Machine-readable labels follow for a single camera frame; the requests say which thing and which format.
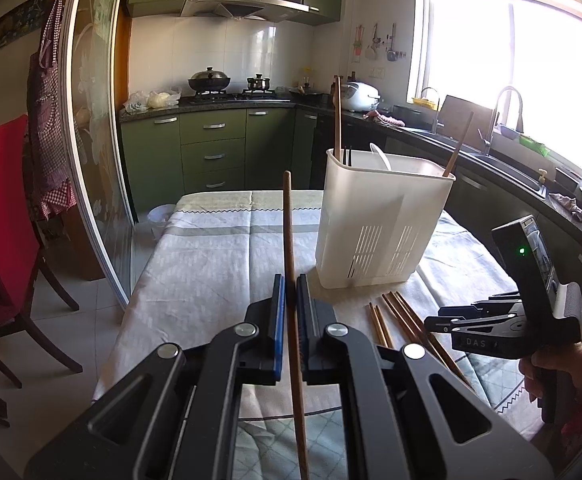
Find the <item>window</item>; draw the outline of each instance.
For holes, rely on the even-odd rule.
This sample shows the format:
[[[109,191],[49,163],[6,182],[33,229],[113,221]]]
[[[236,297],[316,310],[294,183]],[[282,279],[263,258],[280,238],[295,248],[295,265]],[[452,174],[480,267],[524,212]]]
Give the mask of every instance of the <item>window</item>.
[[[582,20],[527,0],[429,0],[422,87],[493,108],[522,94],[525,134],[582,169]],[[518,99],[501,97],[515,127]]]

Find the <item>screw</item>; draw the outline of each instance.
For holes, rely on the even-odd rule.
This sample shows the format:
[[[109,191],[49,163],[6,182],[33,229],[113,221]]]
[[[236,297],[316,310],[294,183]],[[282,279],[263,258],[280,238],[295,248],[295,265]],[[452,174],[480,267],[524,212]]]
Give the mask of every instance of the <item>screw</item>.
[[[252,325],[251,323],[240,323],[237,324],[233,330],[241,337],[249,337],[255,334],[258,329],[255,328],[255,325]]]
[[[411,343],[404,347],[404,355],[409,359],[422,359],[424,357],[424,348],[416,343]]]
[[[158,356],[162,359],[173,359],[180,350],[173,343],[165,343],[158,348]]]
[[[327,327],[327,334],[334,337],[343,337],[349,333],[349,329],[342,323],[331,323]]]

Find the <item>small pot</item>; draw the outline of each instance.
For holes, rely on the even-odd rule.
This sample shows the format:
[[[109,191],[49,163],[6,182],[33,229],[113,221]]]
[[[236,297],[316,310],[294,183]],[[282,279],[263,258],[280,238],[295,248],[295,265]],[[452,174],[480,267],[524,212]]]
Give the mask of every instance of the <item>small pot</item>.
[[[224,72],[213,70],[208,66],[206,70],[197,72],[189,79],[189,86],[196,92],[217,92],[229,86],[231,78]]]
[[[270,82],[271,79],[268,77],[263,79],[262,74],[256,74],[255,77],[247,77],[249,90],[268,90]]]

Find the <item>cutting board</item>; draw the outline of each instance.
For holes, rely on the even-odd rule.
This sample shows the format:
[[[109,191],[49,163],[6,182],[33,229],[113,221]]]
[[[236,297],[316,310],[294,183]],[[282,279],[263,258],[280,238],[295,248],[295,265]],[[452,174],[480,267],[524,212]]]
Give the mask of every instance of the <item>cutting board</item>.
[[[442,104],[442,108],[440,108],[438,117],[438,121],[445,125],[440,133],[460,140],[471,112],[474,113],[474,118],[471,120],[471,124],[469,124],[465,144],[482,151],[484,150],[484,142],[480,138],[478,129],[482,132],[483,137],[487,136],[492,114],[491,108],[486,108],[471,101],[465,101],[459,97],[448,95]]]

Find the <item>rice cooker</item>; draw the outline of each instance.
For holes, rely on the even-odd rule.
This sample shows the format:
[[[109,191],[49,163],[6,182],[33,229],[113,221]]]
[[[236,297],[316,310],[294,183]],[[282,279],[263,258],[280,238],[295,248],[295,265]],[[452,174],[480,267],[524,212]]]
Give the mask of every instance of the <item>rice cooker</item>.
[[[344,83],[340,87],[340,105],[350,112],[368,112],[375,110],[380,101],[380,94],[371,85],[364,83]]]

